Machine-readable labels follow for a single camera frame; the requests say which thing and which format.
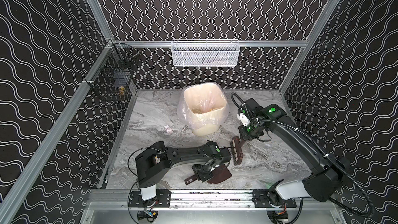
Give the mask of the brown cartoon-face hand broom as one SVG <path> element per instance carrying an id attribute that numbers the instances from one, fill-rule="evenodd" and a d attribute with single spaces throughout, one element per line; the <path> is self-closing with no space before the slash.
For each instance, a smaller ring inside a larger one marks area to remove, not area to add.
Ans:
<path id="1" fill-rule="evenodd" d="M 231 154 L 233 155 L 234 165 L 240 165 L 242 163 L 244 153 L 243 146 L 246 143 L 245 140 L 241 140 L 238 136 L 233 137 L 230 142 L 230 147 L 232 149 Z"/>

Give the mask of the brown plastic dustpan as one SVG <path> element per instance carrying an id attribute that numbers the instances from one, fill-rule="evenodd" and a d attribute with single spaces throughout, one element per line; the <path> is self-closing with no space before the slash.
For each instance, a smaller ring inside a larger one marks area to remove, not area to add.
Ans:
<path id="1" fill-rule="evenodd" d="M 186 185 L 191 184 L 194 181 L 200 181 L 202 183 L 219 184 L 232 177 L 228 167 L 224 164 L 212 168 L 210 171 L 205 171 L 203 165 L 192 166 L 194 175 L 184 180 Z"/>

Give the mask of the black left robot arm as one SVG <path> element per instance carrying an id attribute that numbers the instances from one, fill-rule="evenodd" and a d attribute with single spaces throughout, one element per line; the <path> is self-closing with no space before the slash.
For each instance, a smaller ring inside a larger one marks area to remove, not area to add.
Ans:
<path id="1" fill-rule="evenodd" d="M 135 158 L 142 200 L 154 200 L 157 197 L 156 185 L 176 166 L 191 166 L 193 176 L 186 181 L 187 184 L 196 180 L 204 183 L 216 177 L 223 182 L 229 178 L 223 176 L 222 171 L 228 169 L 231 158 L 227 147 L 220 147 L 210 140 L 202 146 L 188 148 L 169 147 L 164 142 L 156 142 Z"/>

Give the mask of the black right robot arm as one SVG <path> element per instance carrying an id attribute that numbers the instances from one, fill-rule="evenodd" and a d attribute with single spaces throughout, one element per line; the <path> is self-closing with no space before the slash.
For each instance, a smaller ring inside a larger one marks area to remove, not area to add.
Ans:
<path id="1" fill-rule="evenodd" d="M 268 194 L 271 204 L 281 205 L 284 200 L 292 198 L 313 198 L 325 202 L 347 179 L 330 160 L 333 159 L 345 170 L 349 167 L 349 161 L 323 154 L 278 105 L 262 107 L 250 98 L 238 105 L 237 117 L 242 123 L 238 128 L 242 142 L 259 139 L 265 133 L 272 132 L 293 149 L 311 171 L 303 179 L 280 180 L 273 184 Z"/>

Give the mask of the pink white scrap near bin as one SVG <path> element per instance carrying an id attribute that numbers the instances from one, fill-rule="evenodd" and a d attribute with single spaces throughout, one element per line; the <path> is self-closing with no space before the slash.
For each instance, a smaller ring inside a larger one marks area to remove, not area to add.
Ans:
<path id="1" fill-rule="evenodd" d="M 170 126 L 168 126 L 168 125 L 165 125 L 164 129 L 165 129 L 167 134 L 173 134 L 174 133 L 173 129 Z"/>

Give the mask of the small brass bell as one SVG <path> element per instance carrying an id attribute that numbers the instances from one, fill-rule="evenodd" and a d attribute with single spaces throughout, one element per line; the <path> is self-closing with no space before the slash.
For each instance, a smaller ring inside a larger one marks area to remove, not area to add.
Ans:
<path id="1" fill-rule="evenodd" d="M 120 96 L 124 96 L 125 95 L 125 87 L 124 86 L 121 86 L 121 87 L 119 87 L 119 95 Z"/>

